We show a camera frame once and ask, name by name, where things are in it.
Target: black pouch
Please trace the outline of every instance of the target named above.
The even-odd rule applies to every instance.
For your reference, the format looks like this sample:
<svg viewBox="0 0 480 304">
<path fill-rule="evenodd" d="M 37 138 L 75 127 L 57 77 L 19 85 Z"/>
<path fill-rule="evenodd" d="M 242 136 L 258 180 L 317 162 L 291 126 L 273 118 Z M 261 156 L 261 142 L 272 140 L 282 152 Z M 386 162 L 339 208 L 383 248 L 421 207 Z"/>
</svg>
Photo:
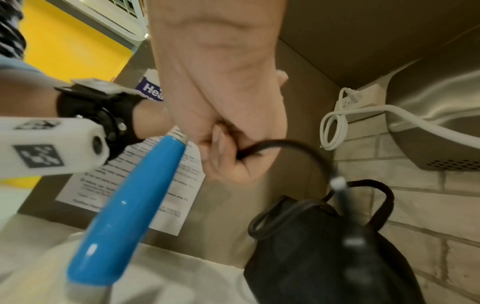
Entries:
<svg viewBox="0 0 480 304">
<path fill-rule="evenodd" d="M 393 210 L 392 191 L 374 180 L 347 184 L 350 188 L 376 188 L 386 194 L 382 206 L 362 227 L 369 230 L 378 255 L 388 295 L 388 301 L 381 302 L 425 304 L 407 260 L 378 233 Z M 344 299 L 348 289 L 339 268 L 343 258 L 339 239 L 346 221 L 327 204 L 332 195 L 330 192 L 322 200 L 301 202 L 282 196 L 250 223 L 248 233 L 258 243 L 243 274 L 259 304 L 347 304 Z"/>
</svg>

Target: blue handle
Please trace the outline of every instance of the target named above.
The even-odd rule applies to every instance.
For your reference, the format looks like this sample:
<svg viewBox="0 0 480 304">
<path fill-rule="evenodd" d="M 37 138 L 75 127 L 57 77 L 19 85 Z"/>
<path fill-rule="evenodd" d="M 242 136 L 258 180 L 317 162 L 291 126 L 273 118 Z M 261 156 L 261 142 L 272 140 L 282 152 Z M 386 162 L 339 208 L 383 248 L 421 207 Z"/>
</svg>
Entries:
<svg viewBox="0 0 480 304">
<path fill-rule="evenodd" d="M 185 148 L 167 135 L 127 176 L 88 227 L 68 267 L 70 281 L 110 286 L 122 276 L 170 187 Z"/>
</svg>

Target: white power strip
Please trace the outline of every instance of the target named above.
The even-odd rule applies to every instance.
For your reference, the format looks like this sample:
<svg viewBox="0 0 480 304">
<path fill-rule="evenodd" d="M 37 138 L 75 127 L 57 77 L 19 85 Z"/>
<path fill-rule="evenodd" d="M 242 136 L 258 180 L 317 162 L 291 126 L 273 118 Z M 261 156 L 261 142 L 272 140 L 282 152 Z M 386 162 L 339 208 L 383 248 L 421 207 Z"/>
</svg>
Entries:
<svg viewBox="0 0 480 304">
<path fill-rule="evenodd" d="M 358 102 L 352 102 L 350 97 L 343 98 L 343 110 L 357 110 L 367 107 L 384 106 L 387 91 L 378 84 L 374 84 L 360 91 L 361 99 Z M 364 119 L 370 116 L 375 116 L 381 111 L 370 113 L 356 113 L 347 115 L 346 119 L 349 123 Z"/>
</svg>

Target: black cable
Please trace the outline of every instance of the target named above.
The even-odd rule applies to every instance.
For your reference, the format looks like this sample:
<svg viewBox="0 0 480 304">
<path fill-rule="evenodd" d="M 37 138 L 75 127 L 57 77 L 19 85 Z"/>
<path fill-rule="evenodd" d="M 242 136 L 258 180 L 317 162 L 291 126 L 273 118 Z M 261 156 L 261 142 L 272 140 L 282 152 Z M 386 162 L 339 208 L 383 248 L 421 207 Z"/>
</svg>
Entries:
<svg viewBox="0 0 480 304">
<path fill-rule="evenodd" d="M 242 160 L 250 155 L 259 153 L 270 148 L 292 148 L 309 155 L 328 177 L 331 188 L 334 190 L 340 211 L 346 219 L 346 225 L 342 231 L 341 243 L 344 248 L 342 267 L 343 276 L 349 290 L 344 293 L 345 302 L 349 303 L 389 303 L 388 292 L 384 286 L 380 274 L 379 257 L 374 248 L 371 236 L 368 235 L 360 225 L 357 225 L 354 217 L 354 207 L 347 192 L 348 184 L 345 179 L 338 175 L 335 168 L 320 155 L 315 149 L 296 141 L 291 140 L 266 140 L 256 143 L 237 154 L 237 159 Z M 318 204 L 314 201 L 305 201 L 296 204 L 277 216 L 275 220 L 266 224 L 266 233 L 260 235 L 262 238 L 271 236 L 280 226 L 295 218 L 299 213 Z M 264 211 L 255 219 L 262 222 L 267 212 Z"/>
</svg>

